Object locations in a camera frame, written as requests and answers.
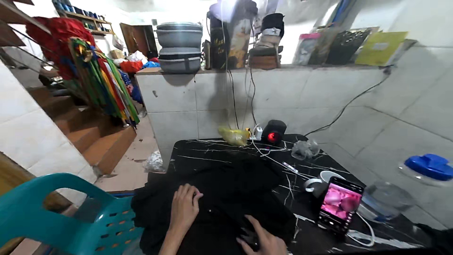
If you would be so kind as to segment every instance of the speaker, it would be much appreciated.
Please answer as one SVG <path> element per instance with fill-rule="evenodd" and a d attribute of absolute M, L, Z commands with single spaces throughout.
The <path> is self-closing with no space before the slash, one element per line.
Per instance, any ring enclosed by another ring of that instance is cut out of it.
<path fill-rule="evenodd" d="M 284 132 L 286 131 L 286 124 L 281 120 L 270 120 L 264 128 L 261 140 L 277 144 L 283 139 Z"/>

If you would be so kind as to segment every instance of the yellow book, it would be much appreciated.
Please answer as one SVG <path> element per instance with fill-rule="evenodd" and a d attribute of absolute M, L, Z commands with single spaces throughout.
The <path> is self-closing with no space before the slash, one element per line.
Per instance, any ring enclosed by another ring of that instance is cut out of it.
<path fill-rule="evenodd" d="M 379 32 L 370 35 L 355 63 L 377 66 L 391 65 L 401 50 L 407 33 Z"/>

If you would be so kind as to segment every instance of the hand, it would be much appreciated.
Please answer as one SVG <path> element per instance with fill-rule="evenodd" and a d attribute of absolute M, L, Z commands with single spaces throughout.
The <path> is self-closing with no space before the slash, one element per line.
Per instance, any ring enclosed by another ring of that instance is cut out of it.
<path fill-rule="evenodd" d="M 282 239 L 265 230 L 260 222 L 254 217 L 246 215 L 246 218 L 253 225 L 258 235 L 258 239 L 260 240 L 260 250 L 254 252 L 244 240 L 236 238 L 237 242 L 240 243 L 247 255 L 287 255 L 286 244 Z"/>
<path fill-rule="evenodd" d="M 196 187 L 189 184 L 179 186 L 175 191 L 171 204 L 170 227 L 160 247 L 159 255 L 176 255 L 184 236 L 200 211 L 198 200 L 202 196 Z"/>
<path fill-rule="evenodd" d="M 173 195 L 169 231 L 177 230 L 185 234 L 189 230 L 199 212 L 198 200 L 202 196 L 195 186 L 179 186 Z"/>

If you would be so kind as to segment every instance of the teal plastic chair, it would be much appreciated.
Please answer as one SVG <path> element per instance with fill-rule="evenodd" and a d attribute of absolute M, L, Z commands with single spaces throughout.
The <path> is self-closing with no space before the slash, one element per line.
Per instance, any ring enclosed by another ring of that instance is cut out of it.
<path fill-rule="evenodd" d="M 100 203 L 94 223 L 48 211 L 45 197 L 59 188 L 86 193 Z M 120 255 L 141 237 L 134 227 L 132 197 L 116 198 L 69 173 L 37 177 L 0 197 L 0 247 L 15 237 L 28 237 L 73 255 Z"/>

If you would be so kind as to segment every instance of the staircase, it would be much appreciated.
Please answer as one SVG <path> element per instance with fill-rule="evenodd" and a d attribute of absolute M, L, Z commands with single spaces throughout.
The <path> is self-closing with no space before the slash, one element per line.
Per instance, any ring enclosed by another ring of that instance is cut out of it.
<path fill-rule="evenodd" d="M 76 107 L 70 96 L 53 97 L 46 87 L 27 90 L 96 172 L 112 173 L 136 137 L 133 127 L 115 127 L 109 116 Z"/>

